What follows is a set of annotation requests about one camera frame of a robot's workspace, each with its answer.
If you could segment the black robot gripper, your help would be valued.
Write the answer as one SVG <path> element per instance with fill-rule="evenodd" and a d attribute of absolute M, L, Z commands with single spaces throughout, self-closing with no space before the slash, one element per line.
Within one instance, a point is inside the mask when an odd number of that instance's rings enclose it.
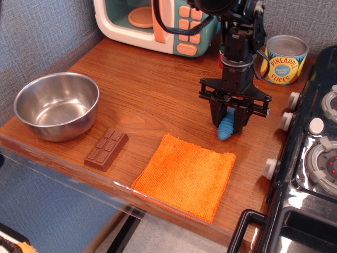
<path fill-rule="evenodd" d="M 222 59 L 222 77 L 201 78 L 200 97 L 210 103 L 213 124 L 218 127 L 228 107 L 234 108 L 234 134 L 241 133 L 252 114 L 267 117 L 272 97 L 254 85 L 255 59 L 235 62 Z"/>

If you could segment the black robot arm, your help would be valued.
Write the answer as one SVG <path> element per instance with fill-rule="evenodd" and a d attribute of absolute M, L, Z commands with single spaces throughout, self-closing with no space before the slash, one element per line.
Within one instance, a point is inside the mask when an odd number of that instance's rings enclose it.
<path fill-rule="evenodd" d="M 265 44 L 262 1 L 189 1 L 192 7 L 218 17 L 221 23 L 222 77 L 200 79 L 200 97 L 210 103 L 213 124 L 220 128 L 233 113 L 233 132 L 240 133 L 252 114 L 269 114 L 270 95 L 259 90 L 254 79 L 264 80 L 255 64 Z"/>

